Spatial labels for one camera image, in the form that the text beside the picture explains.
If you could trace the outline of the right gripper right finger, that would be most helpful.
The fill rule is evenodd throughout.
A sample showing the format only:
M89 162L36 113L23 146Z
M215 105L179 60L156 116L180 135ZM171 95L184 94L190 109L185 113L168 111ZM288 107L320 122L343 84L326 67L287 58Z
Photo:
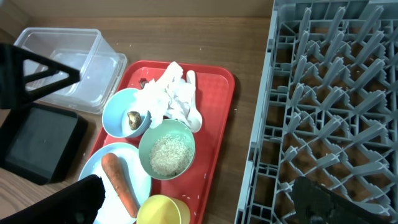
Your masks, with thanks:
M300 223L388 224L386 220L306 177L295 180L292 193Z

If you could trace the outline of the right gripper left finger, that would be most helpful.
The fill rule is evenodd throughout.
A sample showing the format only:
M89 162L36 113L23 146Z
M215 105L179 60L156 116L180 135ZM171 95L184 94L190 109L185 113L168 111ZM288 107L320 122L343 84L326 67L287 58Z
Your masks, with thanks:
M24 62L31 60L47 69L42 72L24 75ZM25 85L58 72L65 72L68 77L44 85L35 90L26 90ZM35 54L11 44L1 44L1 108L18 109L35 100L80 81L80 71L62 63Z

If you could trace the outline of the white napkin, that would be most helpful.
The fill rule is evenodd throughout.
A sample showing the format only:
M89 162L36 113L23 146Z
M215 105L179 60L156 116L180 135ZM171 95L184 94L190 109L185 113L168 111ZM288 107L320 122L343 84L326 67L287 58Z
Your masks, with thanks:
M192 127L188 114L192 108L196 86L182 76L183 68L177 62L172 62L158 80L152 79L136 93L138 102L151 115L151 129L158 127L165 116Z

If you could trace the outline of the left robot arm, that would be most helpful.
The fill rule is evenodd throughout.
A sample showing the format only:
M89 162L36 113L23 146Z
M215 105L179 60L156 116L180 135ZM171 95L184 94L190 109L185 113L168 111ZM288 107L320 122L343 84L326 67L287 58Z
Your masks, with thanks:
M91 174L24 210L3 218L1 224L92 224L104 200L102 178Z

